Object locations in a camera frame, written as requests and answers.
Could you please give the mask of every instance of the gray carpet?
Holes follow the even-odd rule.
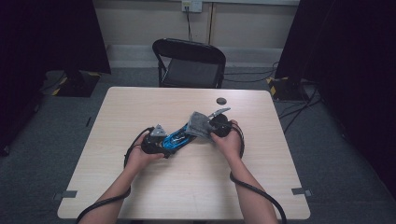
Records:
[[[269,70],[227,68],[226,73]],[[39,111],[10,146],[10,155],[0,158],[0,223],[73,223],[57,217],[60,201],[52,197],[67,188],[106,91],[112,86],[156,87],[158,83],[156,68],[115,68],[112,73],[101,77],[91,98],[45,95]],[[61,74],[48,73],[45,86]],[[228,75],[226,79],[264,76]],[[265,81],[229,80],[223,82],[223,89],[268,91]],[[313,87],[307,87],[307,92],[312,93]],[[302,107],[275,105],[279,114]],[[281,120],[283,128],[292,117]],[[286,139],[303,187],[313,192],[307,198],[311,217],[289,223],[396,223],[396,203],[368,162],[342,137],[324,104],[304,110],[290,125]]]

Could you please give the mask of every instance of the black controller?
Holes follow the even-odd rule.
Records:
[[[215,116],[209,121],[209,124],[215,128],[213,133],[215,133],[218,137],[227,136],[233,127],[233,123],[228,121],[227,117],[223,114]]]

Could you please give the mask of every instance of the table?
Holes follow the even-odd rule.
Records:
[[[226,105],[217,104],[220,97]],[[288,219],[309,218],[305,196],[291,192],[302,186],[269,92],[133,87],[108,90],[67,188],[77,191],[76,198],[63,198],[58,216],[76,218],[94,203],[120,174],[127,148],[147,127],[161,124],[172,133],[194,111],[209,115],[227,106],[231,110],[225,115],[237,120],[245,135],[247,168]],[[197,138],[136,177],[119,218],[242,219],[229,173],[216,147]]]

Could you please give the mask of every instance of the chair backrest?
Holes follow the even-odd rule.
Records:
[[[155,41],[152,49],[161,62],[161,57],[201,62],[216,63],[225,66],[226,59],[221,50],[211,45],[190,42],[172,38],[164,38]]]

